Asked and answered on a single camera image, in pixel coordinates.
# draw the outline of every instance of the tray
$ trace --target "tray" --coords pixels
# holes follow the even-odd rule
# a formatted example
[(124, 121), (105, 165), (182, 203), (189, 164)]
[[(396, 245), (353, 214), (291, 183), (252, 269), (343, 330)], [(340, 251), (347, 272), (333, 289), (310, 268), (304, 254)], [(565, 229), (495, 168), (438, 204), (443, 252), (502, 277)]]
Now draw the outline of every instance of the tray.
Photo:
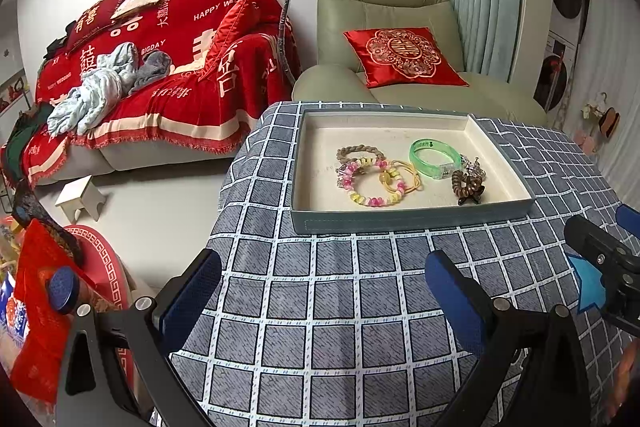
[[(421, 138), (446, 142), (471, 160), (480, 158), (486, 172), (481, 204), (468, 201), (458, 206), (450, 178), (433, 180), (422, 175), (422, 190), (383, 208), (355, 204), (337, 187), (339, 148), (364, 143), (377, 147), (388, 159), (408, 161), (409, 147)], [(309, 109), (303, 113), (296, 142), (291, 217), (300, 234), (424, 230), (504, 221), (526, 216), (535, 201), (511, 160), (470, 114)], [(432, 163), (450, 161), (435, 151), (422, 151), (420, 157)], [(401, 172), (410, 185), (409, 176)], [(373, 173), (358, 179), (358, 192), (386, 197)]]

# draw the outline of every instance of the pink beaded bracelet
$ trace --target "pink beaded bracelet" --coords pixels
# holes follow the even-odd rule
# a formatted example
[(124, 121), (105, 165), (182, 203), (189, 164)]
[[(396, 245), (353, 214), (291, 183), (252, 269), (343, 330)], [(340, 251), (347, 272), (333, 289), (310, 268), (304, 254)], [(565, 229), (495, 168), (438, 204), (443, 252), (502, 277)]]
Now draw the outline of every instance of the pink beaded bracelet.
[[(376, 168), (380, 172), (380, 182), (385, 184), (386, 180), (397, 181), (395, 191), (388, 198), (367, 198), (358, 194), (353, 188), (354, 177), (361, 172)], [(338, 170), (338, 187), (344, 188), (354, 203), (362, 206), (391, 206), (399, 203), (404, 198), (406, 191), (406, 183), (404, 178), (393, 165), (386, 160), (379, 158), (358, 158), (350, 163), (343, 165)]]

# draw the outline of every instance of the gray cloth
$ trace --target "gray cloth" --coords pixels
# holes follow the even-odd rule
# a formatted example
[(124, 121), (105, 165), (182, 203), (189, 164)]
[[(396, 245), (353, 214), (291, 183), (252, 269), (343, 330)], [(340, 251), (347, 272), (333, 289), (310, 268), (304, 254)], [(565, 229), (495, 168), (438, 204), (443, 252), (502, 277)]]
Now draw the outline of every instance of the gray cloth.
[(155, 50), (146, 54), (142, 60), (144, 63), (136, 73), (136, 80), (129, 91), (130, 95), (169, 74), (171, 57), (166, 53)]
[(51, 136), (78, 128), (86, 134), (107, 116), (129, 92), (136, 77), (138, 50), (132, 42), (123, 42), (108, 55), (98, 55), (96, 68), (80, 75), (82, 84), (73, 87), (47, 118)]
[[(302, 112), (318, 107), (269, 107), (223, 182), (207, 244), (222, 258), (223, 280), (172, 355), (209, 418), (218, 427), (248, 427), (249, 418), (282, 425), (282, 417), (303, 427), (433, 425), (476, 361), (458, 347), (424, 281), (425, 257), (437, 249), (492, 297), (536, 311), (569, 306), (597, 417), (630, 336), (597, 309), (577, 314), (564, 221), (582, 214), (636, 253), (640, 243), (616, 226), (618, 197), (579, 147), (560, 132), (479, 118), (535, 191), (529, 216), (438, 230), (298, 235), (290, 215), (294, 153)], [(511, 365), (483, 425), (501, 419), (522, 362), (521, 355)], [(153, 423), (161, 425), (157, 414)]]

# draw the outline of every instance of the blue pad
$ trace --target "blue pad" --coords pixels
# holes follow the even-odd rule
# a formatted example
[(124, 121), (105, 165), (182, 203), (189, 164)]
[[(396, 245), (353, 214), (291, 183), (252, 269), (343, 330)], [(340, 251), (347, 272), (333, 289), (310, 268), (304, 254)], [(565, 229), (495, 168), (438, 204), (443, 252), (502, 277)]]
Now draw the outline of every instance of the blue pad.
[[(488, 327), (467, 297), (470, 286), (475, 284), (478, 288), (473, 289), (473, 292), (480, 290), (484, 294), (482, 288), (473, 279), (465, 278), (443, 251), (431, 252), (427, 256), (424, 278), (460, 345), (470, 353), (482, 354)], [(490, 303), (486, 294), (482, 298)]]
[(640, 212), (621, 204), (616, 209), (616, 223), (640, 239)]
[(164, 355), (182, 349), (221, 277), (222, 261), (218, 253), (211, 250), (162, 317), (158, 329), (162, 333)]

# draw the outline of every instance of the green recliner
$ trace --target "green recliner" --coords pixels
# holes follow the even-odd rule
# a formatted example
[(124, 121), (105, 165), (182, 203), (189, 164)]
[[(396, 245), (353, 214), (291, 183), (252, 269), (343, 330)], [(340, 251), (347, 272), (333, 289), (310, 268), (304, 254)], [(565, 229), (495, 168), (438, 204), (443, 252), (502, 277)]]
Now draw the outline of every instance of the green recliner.
[[(360, 59), (342, 33), (425, 26), (469, 87), (398, 84), (368, 89)], [(450, 0), (318, 0), (318, 62), (298, 79), (294, 100), (412, 105), (546, 126), (545, 111), (517, 87), (463, 71), (458, 21)]]

